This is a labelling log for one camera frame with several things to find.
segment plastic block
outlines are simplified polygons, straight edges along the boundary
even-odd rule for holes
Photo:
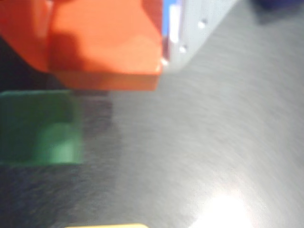
[[[78,107],[69,91],[0,94],[0,163],[81,162]]]

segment dark background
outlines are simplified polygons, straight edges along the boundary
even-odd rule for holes
[[[187,228],[237,191],[253,227],[304,224],[304,11],[246,0],[156,92],[77,91],[83,165],[0,168],[0,224]],[[58,86],[0,42],[0,90]]]

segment blue object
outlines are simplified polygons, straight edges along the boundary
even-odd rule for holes
[[[169,7],[171,4],[176,3],[176,0],[163,0],[162,7],[162,35],[168,35],[169,30]]]
[[[260,4],[266,9],[279,9],[284,7],[290,7],[300,4],[304,0],[258,0]]]

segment brushed metal surface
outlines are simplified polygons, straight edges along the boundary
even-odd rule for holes
[[[1,224],[188,228],[224,195],[252,227],[303,227],[304,13],[258,21],[239,2],[154,93],[78,94],[84,165],[1,168]]]

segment yellow block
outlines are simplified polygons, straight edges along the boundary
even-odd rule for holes
[[[144,224],[124,224],[124,225],[104,225],[104,226],[84,226],[84,227],[66,227],[66,228],[148,228]]]

